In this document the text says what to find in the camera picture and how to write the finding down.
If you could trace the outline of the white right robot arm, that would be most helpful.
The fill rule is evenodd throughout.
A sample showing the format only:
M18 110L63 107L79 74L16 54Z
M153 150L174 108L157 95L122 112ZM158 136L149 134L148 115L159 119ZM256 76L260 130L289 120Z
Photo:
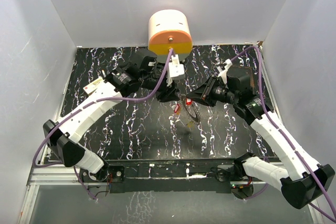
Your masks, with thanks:
M251 126L281 160L283 167L267 163L252 153L235 159L234 174L240 180L255 177L281 191L286 201L301 209L327 191L335 176L329 165L311 157L282 125L268 101L262 101L251 85L245 68L211 76L187 98L205 106L231 104L236 114Z

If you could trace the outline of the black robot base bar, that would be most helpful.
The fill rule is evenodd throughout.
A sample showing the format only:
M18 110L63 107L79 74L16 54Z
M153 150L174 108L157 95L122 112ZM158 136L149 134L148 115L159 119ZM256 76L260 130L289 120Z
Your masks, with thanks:
M99 180L80 169L82 181L90 188L101 186L105 193L139 191L215 191L230 194L234 189L253 193L258 179L234 169L232 158L109 160L106 175Z

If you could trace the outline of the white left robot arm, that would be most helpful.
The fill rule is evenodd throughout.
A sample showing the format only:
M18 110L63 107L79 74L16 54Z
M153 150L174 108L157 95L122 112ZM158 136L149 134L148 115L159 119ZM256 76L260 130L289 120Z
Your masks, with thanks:
M96 181L108 177L108 163L98 154L79 144L85 132L111 108L122 101L143 102L156 97L159 102L179 100L174 79L184 75L178 55L169 51L165 65L156 55L141 49L135 60L113 69L96 89L60 122L48 120L43 125L46 143L66 167L87 170Z

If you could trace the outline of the black disc with keyrings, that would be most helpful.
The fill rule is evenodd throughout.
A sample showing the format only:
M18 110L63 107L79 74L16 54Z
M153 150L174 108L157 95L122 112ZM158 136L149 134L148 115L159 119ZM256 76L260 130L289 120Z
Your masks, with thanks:
M184 94L180 95L180 104L182 105L182 110L187 115L190 122L193 122L194 125L199 125L201 122L199 110L197 106L193 103L193 101L191 105L186 105L185 104L186 98L187 98L186 95Z

